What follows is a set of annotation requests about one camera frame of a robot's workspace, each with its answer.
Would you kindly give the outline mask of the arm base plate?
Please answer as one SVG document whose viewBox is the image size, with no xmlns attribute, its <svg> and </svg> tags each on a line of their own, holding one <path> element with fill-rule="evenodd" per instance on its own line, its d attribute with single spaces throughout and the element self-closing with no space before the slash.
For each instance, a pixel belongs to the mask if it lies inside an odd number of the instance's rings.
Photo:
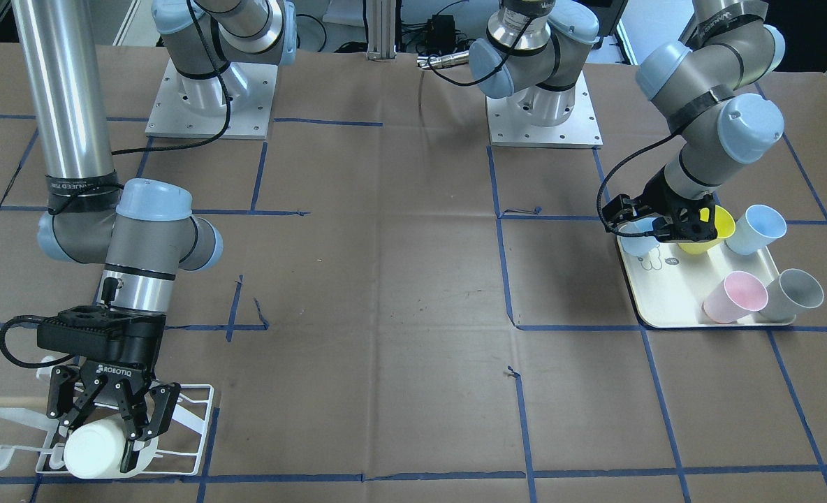
<svg viewBox="0 0 827 503">
<path fill-rule="evenodd" d="M 603 145 L 584 74 L 564 92 L 535 86 L 505 99 L 487 98 L 486 109 L 494 146 L 591 149 Z"/>
<path fill-rule="evenodd" d="M 265 140 L 277 83 L 277 66 L 234 63 L 223 75 L 231 98 L 231 117 L 225 139 Z M 207 139 L 221 130 L 225 98 L 216 78 L 194 80 L 177 72 L 169 61 L 146 135 L 171 139 Z"/>
</svg>

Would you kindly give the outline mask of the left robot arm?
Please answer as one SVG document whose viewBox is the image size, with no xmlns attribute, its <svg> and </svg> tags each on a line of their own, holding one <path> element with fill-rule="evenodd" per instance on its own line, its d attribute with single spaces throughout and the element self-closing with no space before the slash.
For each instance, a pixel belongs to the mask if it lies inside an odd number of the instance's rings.
<svg viewBox="0 0 827 503">
<path fill-rule="evenodd" d="M 631 221 L 650 220 L 660 242 L 707 242 L 713 192 L 760 159 L 782 136 L 778 107 L 738 90 L 771 73 L 785 42 L 765 24 L 762 1 L 696 1 L 685 43 L 658 47 L 635 80 L 685 140 L 635 197 L 598 203 L 605 230 L 626 236 Z M 469 48 L 472 84 L 487 98 L 497 145 L 589 147 L 599 143 L 582 69 L 599 42 L 599 20 L 573 1 L 503 1 L 487 33 Z"/>
</svg>

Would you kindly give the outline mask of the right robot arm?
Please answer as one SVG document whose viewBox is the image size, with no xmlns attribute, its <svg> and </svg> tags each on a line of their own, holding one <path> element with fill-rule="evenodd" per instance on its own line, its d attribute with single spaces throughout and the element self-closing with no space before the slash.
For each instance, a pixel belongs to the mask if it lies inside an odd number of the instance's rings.
<svg viewBox="0 0 827 503">
<path fill-rule="evenodd" d="M 0 330 L 17 366 L 50 369 L 44 421 L 62 446 L 53 469 L 81 479 L 144 474 L 172 417 L 189 425 L 181 386 L 155 375 L 178 270 L 214 266 L 221 234 L 192 195 L 135 177 L 120 184 L 110 149 L 87 1 L 15 1 L 47 174 L 37 242 L 57 261 L 103 266 L 94 302 L 21 315 Z"/>
</svg>

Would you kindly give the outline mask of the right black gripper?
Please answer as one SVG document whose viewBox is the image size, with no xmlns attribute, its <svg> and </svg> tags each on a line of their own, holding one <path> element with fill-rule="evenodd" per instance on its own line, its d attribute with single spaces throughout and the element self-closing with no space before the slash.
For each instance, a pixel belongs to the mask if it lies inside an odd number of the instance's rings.
<svg viewBox="0 0 827 503">
<path fill-rule="evenodd" d="M 77 306 L 43 319 L 37 327 L 38 347 L 87 358 L 87 363 L 57 365 L 50 375 L 47 414 L 65 430 L 79 428 L 96 403 L 105 398 L 107 377 L 125 423 L 125 449 L 119 471 L 137 466 L 136 442 L 167 432 L 181 385 L 161 384 L 155 375 L 166 324 L 164 314 L 119 312 L 104 306 Z"/>
</svg>

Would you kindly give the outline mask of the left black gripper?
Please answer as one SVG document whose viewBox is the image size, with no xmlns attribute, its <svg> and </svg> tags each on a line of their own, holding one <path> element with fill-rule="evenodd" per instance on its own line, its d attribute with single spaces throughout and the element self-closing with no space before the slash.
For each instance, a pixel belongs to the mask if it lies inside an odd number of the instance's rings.
<svg viewBox="0 0 827 503">
<path fill-rule="evenodd" d="M 619 194 L 606 203 L 601 208 L 601 222 L 605 232 L 620 235 L 619 228 L 624 224 L 650 219 L 652 233 L 659 242 L 706 242 L 717 238 L 715 207 L 707 192 L 700 198 L 678 195 L 659 171 L 647 182 L 641 196 Z"/>
</svg>

